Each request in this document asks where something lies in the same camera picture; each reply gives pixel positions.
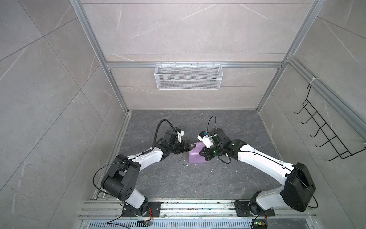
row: perforated metal strip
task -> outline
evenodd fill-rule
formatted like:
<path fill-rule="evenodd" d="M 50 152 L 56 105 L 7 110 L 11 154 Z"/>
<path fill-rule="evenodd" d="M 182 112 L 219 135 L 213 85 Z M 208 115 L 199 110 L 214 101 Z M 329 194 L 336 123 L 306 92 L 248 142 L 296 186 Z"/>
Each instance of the perforated metal strip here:
<path fill-rule="evenodd" d="M 108 220 L 91 220 L 89 229 L 103 228 L 124 228 L 115 224 L 106 224 Z M 194 228 L 212 228 L 212 229 L 234 229 L 251 228 L 251 219 L 155 219 L 154 224 L 149 229 L 194 229 Z M 137 219 L 116 220 L 113 223 L 121 224 L 130 229 L 146 228 Z"/>

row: tiled wall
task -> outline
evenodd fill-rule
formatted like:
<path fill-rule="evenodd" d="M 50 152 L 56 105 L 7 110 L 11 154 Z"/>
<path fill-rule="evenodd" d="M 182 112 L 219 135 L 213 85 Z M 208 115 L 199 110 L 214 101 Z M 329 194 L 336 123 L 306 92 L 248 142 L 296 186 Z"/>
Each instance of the tiled wall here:
<path fill-rule="evenodd" d="M 275 68 L 223 68 L 218 90 L 158 90 L 154 68 L 112 69 L 129 109 L 250 109 L 262 98 Z"/>
<path fill-rule="evenodd" d="M 282 61 L 311 0 L 83 0 L 108 61 Z"/>
<path fill-rule="evenodd" d="M 295 56 L 321 78 L 355 112 L 365 117 L 366 20 L 365 1 L 328 0 L 307 33 Z M 332 146 L 319 132 L 314 121 L 305 122 L 309 114 L 302 111 L 308 83 L 293 68 L 281 76 L 261 116 L 276 147 L 285 161 L 308 166 L 317 190 L 317 217 L 324 228 L 365 228 L 366 152 L 346 159 L 336 158 Z M 351 152 L 365 147 L 365 140 L 314 89 L 309 100 Z M 340 152 L 337 140 L 332 143 Z"/>
<path fill-rule="evenodd" d="M 123 112 L 68 0 L 0 9 L 0 228 L 71 228 Z"/>

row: wall-mounted basket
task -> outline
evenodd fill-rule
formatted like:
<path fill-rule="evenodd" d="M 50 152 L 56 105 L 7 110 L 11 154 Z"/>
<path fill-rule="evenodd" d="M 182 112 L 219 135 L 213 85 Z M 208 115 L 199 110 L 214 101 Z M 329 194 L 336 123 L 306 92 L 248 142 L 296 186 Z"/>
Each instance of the wall-mounted basket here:
<path fill-rule="evenodd" d="M 155 80 L 159 90 L 219 89 L 223 70 L 220 64 L 157 64 Z"/>

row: black mounting plate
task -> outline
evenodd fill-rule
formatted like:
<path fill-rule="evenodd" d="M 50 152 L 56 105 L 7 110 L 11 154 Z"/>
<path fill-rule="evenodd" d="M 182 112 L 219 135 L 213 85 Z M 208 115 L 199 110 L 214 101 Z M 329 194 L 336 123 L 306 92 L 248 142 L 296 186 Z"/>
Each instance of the black mounting plate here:
<path fill-rule="evenodd" d="M 151 209 L 151 212 L 153 213 L 153 217 L 159 217 L 160 215 L 160 205 L 161 202 L 153 202 L 149 201 L 147 203 L 147 207 Z M 148 217 L 149 211 L 146 211 L 146 214 L 143 217 Z M 131 211 L 131 205 L 126 205 L 122 209 L 122 217 L 137 217 L 132 211 Z"/>
<path fill-rule="evenodd" d="M 253 216 L 249 211 L 249 201 L 235 201 L 234 205 L 237 216 Z M 267 211 L 267 216 L 275 216 L 272 208 Z"/>

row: wire rack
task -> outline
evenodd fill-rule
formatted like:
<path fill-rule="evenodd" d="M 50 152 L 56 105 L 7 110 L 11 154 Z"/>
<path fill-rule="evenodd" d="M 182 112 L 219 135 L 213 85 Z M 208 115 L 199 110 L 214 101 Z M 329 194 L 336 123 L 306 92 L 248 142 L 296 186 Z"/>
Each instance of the wire rack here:
<path fill-rule="evenodd" d="M 337 152 L 337 154 L 338 154 L 338 156 L 335 156 L 335 157 L 333 157 L 332 159 L 330 159 L 330 160 L 325 160 L 326 162 L 328 162 L 328 161 L 331 161 L 331 160 L 334 160 L 334 159 L 336 159 L 336 158 L 338 158 L 338 157 L 340 157 L 340 158 L 342 158 L 342 159 L 345 159 L 345 158 L 347 158 L 347 157 L 350 157 L 350 156 L 353 156 L 353 155 L 355 155 L 355 154 L 358 154 L 359 152 L 362 152 L 362 151 L 364 151 L 364 150 L 366 150 L 366 147 L 364 147 L 362 150 L 360 150 L 360 151 L 357 151 L 357 152 L 355 152 L 355 153 L 351 153 L 349 150 L 348 150 L 348 148 L 343 144 L 343 142 L 340 140 L 340 138 L 337 136 L 337 134 L 333 131 L 333 129 L 328 125 L 328 123 L 324 120 L 324 118 L 320 115 L 320 113 L 315 109 L 315 107 L 310 103 L 310 101 L 308 100 L 308 97 L 309 97 L 309 93 L 310 93 L 310 89 L 311 89 L 311 84 L 309 84 L 308 86 L 307 86 L 307 88 L 306 89 L 309 89 L 308 90 L 308 92 L 307 92 L 307 96 L 306 96 L 306 99 L 305 99 L 305 101 L 302 103 L 302 108 L 301 108 L 301 110 L 299 111 L 299 112 L 295 112 L 295 114 L 299 114 L 303 109 L 305 109 L 306 111 L 307 111 L 307 113 L 310 115 L 310 118 L 306 121 L 306 122 L 301 122 L 301 124 L 305 124 L 305 123 L 307 123 L 309 120 L 313 120 L 317 125 L 318 125 L 318 131 L 316 132 L 316 134 L 314 135 L 314 136 L 311 136 L 310 135 L 310 137 L 315 137 L 318 133 L 319 133 L 319 131 L 321 131 L 323 134 L 324 134 L 324 136 L 327 138 L 327 141 L 326 142 L 324 142 L 322 145 L 320 145 L 320 146 L 317 146 L 316 145 L 316 147 L 322 147 L 323 145 L 325 145 L 325 144 L 327 144 L 327 143 L 330 143 L 331 145 L 332 145 L 332 147 L 333 147 L 333 149 Z M 308 107 L 312 107 L 313 109 L 314 109 L 314 113 L 313 114 L 311 114 L 310 112 L 309 112 L 309 110 L 306 108 L 306 106 L 308 106 Z M 317 122 L 316 120 L 315 120 L 315 118 L 314 118 L 314 115 L 316 115 L 316 114 L 318 114 L 318 116 L 321 118 L 321 120 L 323 120 L 324 121 L 324 124 L 322 124 L 322 125 L 320 125 L 319 124 L 319 122 Z M 328 136 L 326 133 L 325 133 L 325 131 L 324 131 L 324 129 L 323 128 L 325 128 L 325 127 L 328 127 L 330 130 L 331 130 L 331 133 L 332 133 L 332 136 Z M 343 153 L 339 153 L 339 151 L 336 149 L 336 147 L 334 146 L 334 142 L 332 143 L 332 140 L 333 141 L 339 141 L 342 145 L 343 145 L 343 147 L 346 149 L 346 151 L 345 152 L 343 152 Z"/>
<path fill-rule="evenodd" d="M 219 89 L 223 77 L 220 64 L 157 64 L 155 80 L 159 90 Z"/>

